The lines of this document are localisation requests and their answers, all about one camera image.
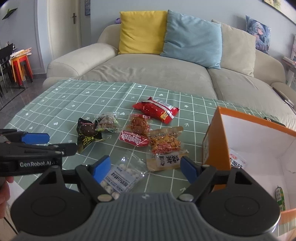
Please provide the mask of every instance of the picture frame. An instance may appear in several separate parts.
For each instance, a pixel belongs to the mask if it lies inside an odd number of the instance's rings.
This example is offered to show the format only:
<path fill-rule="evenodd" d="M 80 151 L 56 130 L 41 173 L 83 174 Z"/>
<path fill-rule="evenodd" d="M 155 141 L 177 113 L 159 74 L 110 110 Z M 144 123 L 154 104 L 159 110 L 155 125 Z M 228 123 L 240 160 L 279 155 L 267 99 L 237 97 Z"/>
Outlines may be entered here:
<path fill-rule="evenodd" d="M 85 0 L 85 16 L 91 14 L 91 0 Z"/>
<path fill-rule="evenodd" d="M 296 61 L 296 34 L 294 34 L 294 42 L 293 42 L 293 45 L 292 45 L 291 59 L 293 61 Z"/>
<path fill-rule="evenodd" d="M 296 25 L 296 9 L 294 9 L 286 0 L 262 0 L 262 2 L 278 11 Z"/>

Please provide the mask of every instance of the packaged quail eggs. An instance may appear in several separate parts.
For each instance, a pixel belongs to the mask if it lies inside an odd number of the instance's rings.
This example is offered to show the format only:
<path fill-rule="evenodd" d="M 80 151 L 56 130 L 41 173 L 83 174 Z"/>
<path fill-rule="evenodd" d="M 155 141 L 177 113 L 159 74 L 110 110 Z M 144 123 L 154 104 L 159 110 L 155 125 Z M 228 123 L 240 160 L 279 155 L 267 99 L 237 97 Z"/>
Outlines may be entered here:
<path fill-rule="evenodd" d="M 119 160 L 100 183 L 105 190 L 117 199 L 120 193 L 130 191 L 147 173 L 146 164 L 131 152 Z"/>

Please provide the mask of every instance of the packaged meat snack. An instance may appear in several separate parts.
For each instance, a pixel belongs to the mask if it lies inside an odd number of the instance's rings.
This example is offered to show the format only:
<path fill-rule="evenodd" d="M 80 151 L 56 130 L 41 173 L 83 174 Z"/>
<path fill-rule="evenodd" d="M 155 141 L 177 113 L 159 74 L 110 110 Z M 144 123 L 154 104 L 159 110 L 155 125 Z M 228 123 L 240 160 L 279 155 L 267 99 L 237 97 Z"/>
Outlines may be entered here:
<path fill-rule="evenodd" d="M 148 120 L 150 120 L 150 116 L 131 114 L 129 117 L 130 124 L 122 130 L 119 139 L 137 147 L 147 146 L 149 144 L 147 133 L 150 129 Z"/>
<path fill-rule="evenodd" d="M 152 97 L 134 104 L 133 107 L 165 124 L 169 124 L 179 111 L 179 108 Z"/>
<path fill-rule="evenodd" d="M 98 114 L 95 115 L 96 120 L 95 122 L 97 124 L 97 131 L 101 131 L 104 133 L 116 133 L 116 132 L 120 132 L 122 127 L 119 125 L 118 123 L 118 114 L 119 113 L 115 113 L 115 112 L 107 112 L 107 113 L 102 113 L 102 114 Z"/>
<path fill-rule="evenodd" d="M 183 131 L 182 126 L 162 128 L 150 131 L 151 155 L 147 157 L 147 167 L 150 171 L 169 170 L 180 167 L 182 156 L 187 156 L 187 150 L 182 149 L 178 136 Z"/>

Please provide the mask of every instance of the wall decoration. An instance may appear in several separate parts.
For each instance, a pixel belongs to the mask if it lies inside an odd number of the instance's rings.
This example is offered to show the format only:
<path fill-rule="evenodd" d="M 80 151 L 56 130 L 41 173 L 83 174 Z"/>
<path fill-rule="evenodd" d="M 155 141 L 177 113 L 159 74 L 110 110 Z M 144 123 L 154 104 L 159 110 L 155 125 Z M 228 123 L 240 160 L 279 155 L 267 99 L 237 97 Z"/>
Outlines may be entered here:
<path fill-rule="evenodd" d="M 91 0 L 85 0 L 85 15 L 91 14 Z"/>
<path fill-rule="evenodd" d="M 296 24 L 296 9 L 292 7 L 286 0 L 262 0 L 267 5 L 280 12 L 291 22 Z"/>
<path fill-rule="evenodd" d="M 246 15 L 246 32 L 256 37 L 256 49 L 269 54 L 270 27 Z"/>

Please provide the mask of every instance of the beige pillow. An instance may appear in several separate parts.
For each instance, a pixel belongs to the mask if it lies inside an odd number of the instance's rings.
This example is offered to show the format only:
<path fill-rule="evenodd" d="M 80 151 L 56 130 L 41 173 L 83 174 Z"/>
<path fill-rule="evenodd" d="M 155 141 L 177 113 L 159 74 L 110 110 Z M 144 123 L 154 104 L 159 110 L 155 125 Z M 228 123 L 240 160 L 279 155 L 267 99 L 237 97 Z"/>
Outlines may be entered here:
<path fill-rule="evenodd" d="M 212 22 L 221 24 L 221 68 L 254 77 L 256 59 L 255 36 L 216 20 L 212 20 Z"/>

